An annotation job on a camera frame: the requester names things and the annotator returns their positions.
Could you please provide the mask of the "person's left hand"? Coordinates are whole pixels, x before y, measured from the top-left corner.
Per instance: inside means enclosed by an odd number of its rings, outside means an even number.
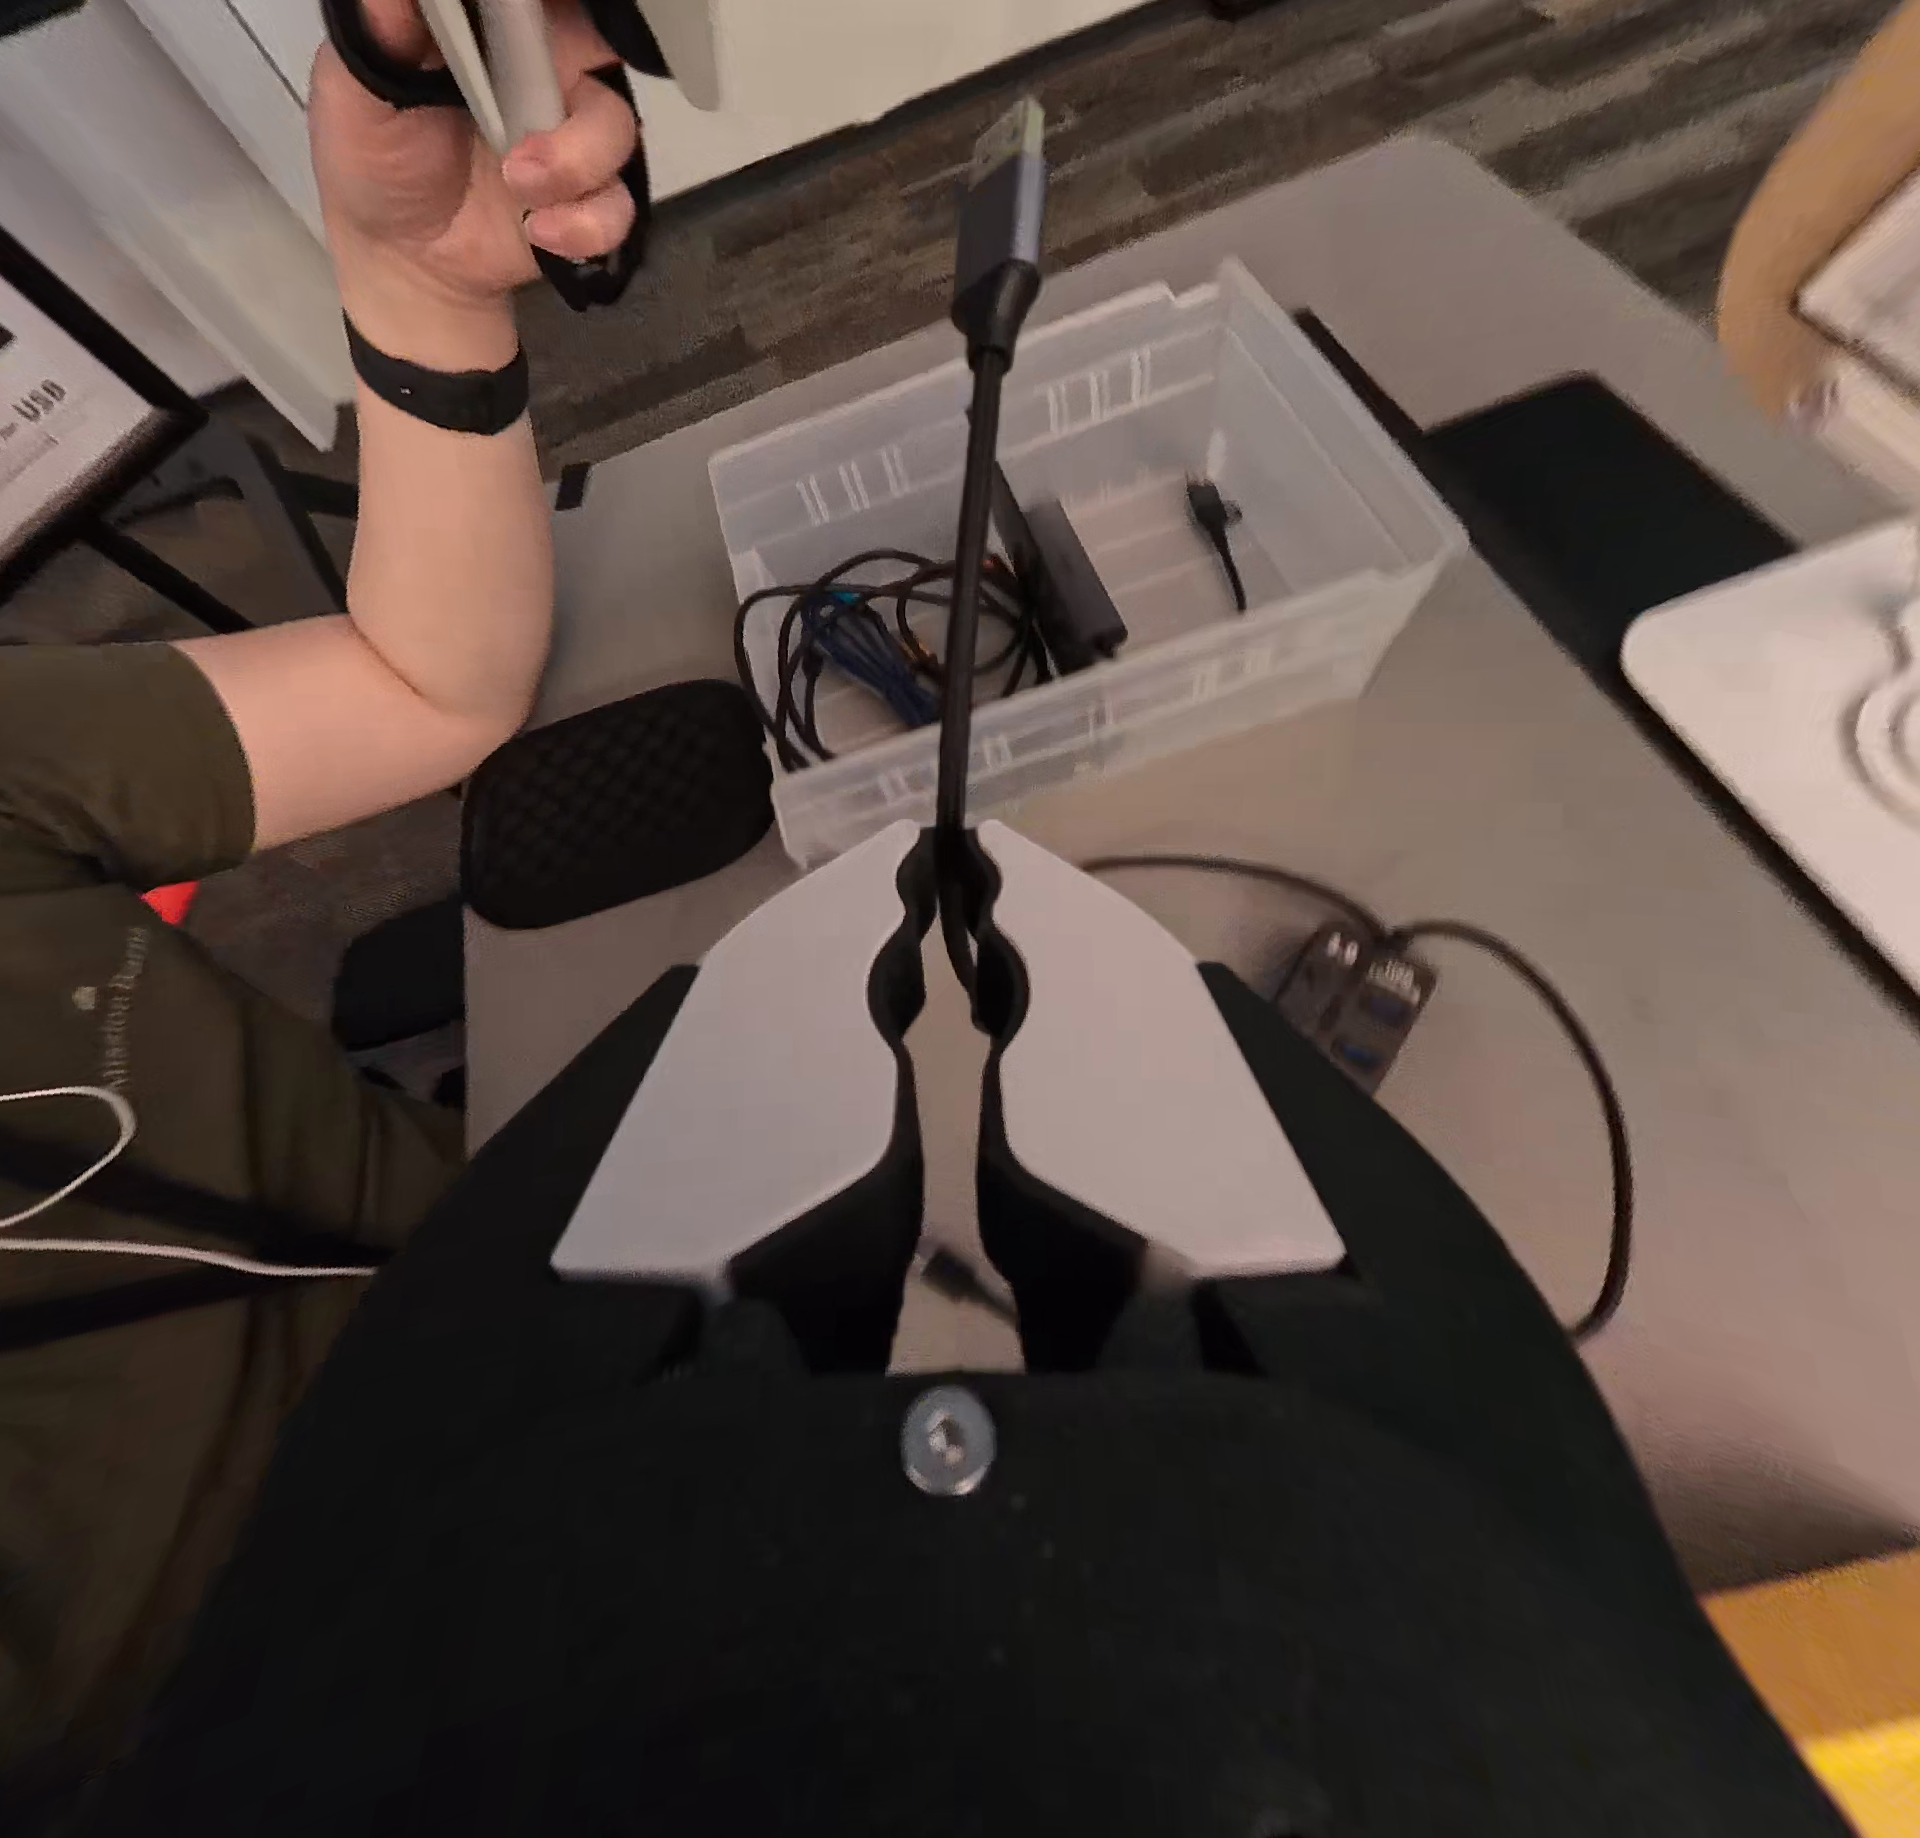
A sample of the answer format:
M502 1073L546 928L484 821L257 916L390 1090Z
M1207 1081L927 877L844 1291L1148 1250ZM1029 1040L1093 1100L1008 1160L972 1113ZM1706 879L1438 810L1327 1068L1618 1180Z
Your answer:
M563 122L506 157L463 109L402 112L317 52L311 162L346 317L381 354L437 370L493 370L518 351L515 296L536 251L591 261L637 222L621 171L637 109L601 79L612 46L579 0L542 0Z

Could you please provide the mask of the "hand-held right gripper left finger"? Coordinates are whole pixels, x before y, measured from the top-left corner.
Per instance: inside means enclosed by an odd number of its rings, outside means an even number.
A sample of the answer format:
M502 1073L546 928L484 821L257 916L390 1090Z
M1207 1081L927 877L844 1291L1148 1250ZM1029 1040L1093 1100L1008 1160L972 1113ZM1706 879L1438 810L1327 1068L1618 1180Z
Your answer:
M779 890L692 970L551 1267L741 1294L779 1250L905 1275L923 1151L923 833L892 822Z

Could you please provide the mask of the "black framed marker sign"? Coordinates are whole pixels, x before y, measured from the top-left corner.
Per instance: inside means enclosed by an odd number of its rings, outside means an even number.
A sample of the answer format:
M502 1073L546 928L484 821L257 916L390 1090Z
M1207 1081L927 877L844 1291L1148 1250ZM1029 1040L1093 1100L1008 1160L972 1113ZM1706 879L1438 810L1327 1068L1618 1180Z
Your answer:
M225 496L247 507L272 552L311 574L331 608L346 608L346 567L317 518L356 520L356 484L285 465L173 382L13 233L2 236L2 284L2 602L81 548L210 633L253 629L133 534L139 520Z

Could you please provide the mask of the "yellow storage bin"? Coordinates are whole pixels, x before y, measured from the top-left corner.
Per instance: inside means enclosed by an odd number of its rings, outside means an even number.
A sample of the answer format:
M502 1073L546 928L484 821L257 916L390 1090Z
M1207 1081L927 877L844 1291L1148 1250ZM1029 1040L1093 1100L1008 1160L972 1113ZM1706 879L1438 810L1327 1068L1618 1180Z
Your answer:
M1706 1611L1857 1833L1919 1833L1919 1551L1718 1591Z

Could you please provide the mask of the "clear plastic bin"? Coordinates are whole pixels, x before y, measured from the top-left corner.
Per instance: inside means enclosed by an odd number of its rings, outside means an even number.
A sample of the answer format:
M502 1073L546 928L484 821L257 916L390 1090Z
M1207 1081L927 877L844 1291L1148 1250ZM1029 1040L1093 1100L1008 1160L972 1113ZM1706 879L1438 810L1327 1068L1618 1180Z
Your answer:
M968 396L954 360L709 459L767 712L787 596L858 554L952 554ZM983 672L973 822L1354 698L1469 548L1306 314L1237 260L1026 330L998 462L1026 520L1063 510L1126 640L1013 693L1009 661Z

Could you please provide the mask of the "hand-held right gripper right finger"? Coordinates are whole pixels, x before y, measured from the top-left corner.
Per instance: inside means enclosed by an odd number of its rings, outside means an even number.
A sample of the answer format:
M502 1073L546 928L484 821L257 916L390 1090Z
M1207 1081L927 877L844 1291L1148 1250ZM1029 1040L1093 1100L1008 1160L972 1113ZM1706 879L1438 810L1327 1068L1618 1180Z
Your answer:
M1008 824L977 826L973 872L979 1236L1020 1304L1336 1271L1347 1244L1201 961Z

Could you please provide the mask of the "instruction sheet on wooden stand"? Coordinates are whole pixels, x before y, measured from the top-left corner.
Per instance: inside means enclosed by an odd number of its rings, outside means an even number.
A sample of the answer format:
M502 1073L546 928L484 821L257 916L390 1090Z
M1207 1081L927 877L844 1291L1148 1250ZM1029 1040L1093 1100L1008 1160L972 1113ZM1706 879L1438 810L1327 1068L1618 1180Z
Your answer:
M1802 282L1919 169L1919 0L1906 0L1763 174L1726 253L1716 336L1772 417L1820 382L1828 344Z

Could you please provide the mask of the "person's left forearm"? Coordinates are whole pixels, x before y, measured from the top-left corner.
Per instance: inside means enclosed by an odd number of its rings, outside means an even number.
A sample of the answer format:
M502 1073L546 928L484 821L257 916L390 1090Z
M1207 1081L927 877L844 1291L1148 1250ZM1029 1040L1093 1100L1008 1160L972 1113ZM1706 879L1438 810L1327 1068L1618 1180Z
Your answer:
M529 717L556 610L531 425L463 434L356 386L346 612L179 644L218 701L269 850L457 789Z

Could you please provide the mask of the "white metal stand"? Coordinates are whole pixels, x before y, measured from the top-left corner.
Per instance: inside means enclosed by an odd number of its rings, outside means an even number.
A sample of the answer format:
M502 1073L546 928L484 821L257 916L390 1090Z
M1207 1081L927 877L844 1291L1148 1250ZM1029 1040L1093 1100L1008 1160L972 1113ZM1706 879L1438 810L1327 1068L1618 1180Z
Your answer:
M1903 518L1648 610L1627 684L1919 987L1919 529Z

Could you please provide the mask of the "black wristband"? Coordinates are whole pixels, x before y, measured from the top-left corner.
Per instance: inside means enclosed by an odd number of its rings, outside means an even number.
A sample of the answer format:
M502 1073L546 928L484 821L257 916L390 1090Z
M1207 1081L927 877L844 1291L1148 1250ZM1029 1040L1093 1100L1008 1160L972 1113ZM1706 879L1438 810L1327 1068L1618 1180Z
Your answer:
M531 375L517 324L498 312L422 331L427 357L396 354L344 308L348 355L362 395L457 436L498 436L527 419Z

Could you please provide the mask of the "black cable grey plug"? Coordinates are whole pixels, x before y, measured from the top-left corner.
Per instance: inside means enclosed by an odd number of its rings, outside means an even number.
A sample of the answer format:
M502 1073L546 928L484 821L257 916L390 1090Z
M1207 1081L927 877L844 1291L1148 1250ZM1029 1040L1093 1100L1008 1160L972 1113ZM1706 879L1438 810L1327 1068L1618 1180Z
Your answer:
M976 995L968 792L979 597L1005 375L1044 282L1047 192L1044 109L1025 97L973 147L956 226L950 305L952 326L966 348L973 396L947 602L933 877L947 964L966 999Z

